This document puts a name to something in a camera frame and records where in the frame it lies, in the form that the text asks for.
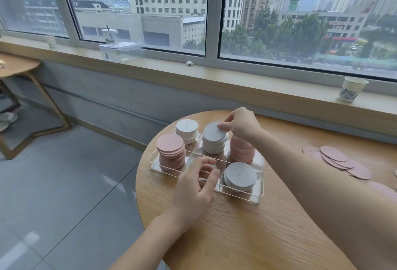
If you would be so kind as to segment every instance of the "hand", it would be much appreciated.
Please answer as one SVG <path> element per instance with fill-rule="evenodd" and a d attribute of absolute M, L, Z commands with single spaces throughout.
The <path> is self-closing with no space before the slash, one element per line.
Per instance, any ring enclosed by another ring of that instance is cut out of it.
<path fill-rule="evenodd" d="M 220 171 L 211 157 L 196 157 L 192 164 L 178 177 L 171 204 L 166 213 L 182 230 L 182 233 L 202 218 L 212 199 Z"/>
<path fill-rule="evenodd" d="M 223 131 L 231 131 L 233 134 L 245 141 L 248 141 L 250 135 L 262 129 L 255 114 L 245 107 L 240 107 L 232 111 L 224 120 L 218 124 L 218 128 Z"/>

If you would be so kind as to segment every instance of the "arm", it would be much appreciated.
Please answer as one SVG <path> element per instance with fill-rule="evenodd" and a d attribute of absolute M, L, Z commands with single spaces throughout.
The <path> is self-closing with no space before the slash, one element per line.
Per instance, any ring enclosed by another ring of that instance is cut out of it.
<path fill-rule="evenodd" d="M 196 158 L 178 178 L 171 204 L 109 270 L 155 270 L 162 257 L 206 212 L 220 175 L 211 157 Z"/>
<path fill-rule="evenodd" d="M 397 269 L 397 205 L 293 150 L 263 130 L 252 111 L 232 112 L 222 130 L 250 142 L 317 226 L 359 270 Z"/>

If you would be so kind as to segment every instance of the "tiled floor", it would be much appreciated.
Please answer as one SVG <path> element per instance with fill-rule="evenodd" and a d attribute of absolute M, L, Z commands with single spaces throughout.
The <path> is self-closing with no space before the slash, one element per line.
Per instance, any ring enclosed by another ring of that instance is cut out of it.
<path fill-rule="evenodd" d="M 13 145 L 59 124 L 32 107 L 18 115 L 4 132 Z M 143 232 L 141 155 L 79 126 L 36 139 L 12 161 L 0 155 L 0 270 L 107 269 Z"/>

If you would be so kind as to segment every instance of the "wooden side table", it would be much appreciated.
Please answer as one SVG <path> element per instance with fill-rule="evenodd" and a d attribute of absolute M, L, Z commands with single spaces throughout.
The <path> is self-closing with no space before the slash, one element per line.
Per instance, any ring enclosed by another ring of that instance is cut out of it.
<path fill-rule="evenodd" d="M 10 107 L 5 108 L 1 111 L 3 112 L 10 112 L 16 110 L 18 107 L 21 106 L 21 103 L 18 101 L 17 97 L 10 91 L 7 85 L 4 83 L 3 78 L 12 77 L 17 75 L 22 75 L 28 77 L 32 82 L 36 85 L 39 89 L 41 94 L 50 104 L 52 109 L 55 111 L 57 116 L 62 120 L 63 125 L 59 127 L 54 127 L 50 129 L 45 129 L 41 131 L 36 131 L 31 133 L 27 138 L 25 138 L 19 145 L 17 145 L 14 149 L 10 149 L 6 142 L 3 139 L 3 136 L 0 133 L 0 151 L 4 155 L 6 159 L 13 159 L 15 158 L 24 148 L 27 147 L 36 137 L 43 136 L 50 133 L 55 133 L 63 130 L 70 129 L 72 126 L 67 118 L 63 115 L 62 111 L 59 109 L 57 104 L 53 101 L 50 94 L 47 90 L 43 87 L 41 82 L 37 80 L 37 78 L 33 75 L 32 70 L 38 67 L 41 63 L 40 60 L 11 55 L 7 53 L 0 52 L 0 59 L 6 63 L 6 67 L 0 68 L 0 89 L 3 93 L 8 96 L 11 101 L 12 105 Z"/>
<path fill-rule="evenodd" d="M 223 121 L 229 112 L 206 111 L 186 118 L 197 121 L 202 133 L 208 123 Z M 396 145 L 269 117 L 256 118 L 263 128 L 297 151 L 306 145 L 336 147 L 366 165 L 372 181 L 392 189 L 397 184 L 393 173 Z M 148 161 L 157 139 L 175 124 L 156 135 L 138 166 L 136 201 L 144 227 L 165 211 L 176 185 L 175 177 L 152 171 Z M 265 195 L 258 205 L 215 193 L 204 218 L 164 256 L 166 264 L 172 270 L 354 270 L 268 164 L 264 179 Z M 353 182 L 355 178 L 346 175 L 346 179 Z"/>

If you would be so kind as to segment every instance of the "glass pane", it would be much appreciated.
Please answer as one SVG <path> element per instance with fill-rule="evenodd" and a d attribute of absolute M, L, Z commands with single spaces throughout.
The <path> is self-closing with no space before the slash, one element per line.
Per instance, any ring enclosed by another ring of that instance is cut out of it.
<path fill-rule="evenodd" d="M 103 27 L 120 41 L 204 54 L 207 0 L 72 0 L 84 40 L 104 42 Z"/>
<path fill-rule="evenodd" d="M 397 79 L 397 0 L 225 0 L 220 57 Z"/>
<path fill-rule="evenodd" d="M 67 37 L 55 0 L 0 0 L 6 30 Z"/>

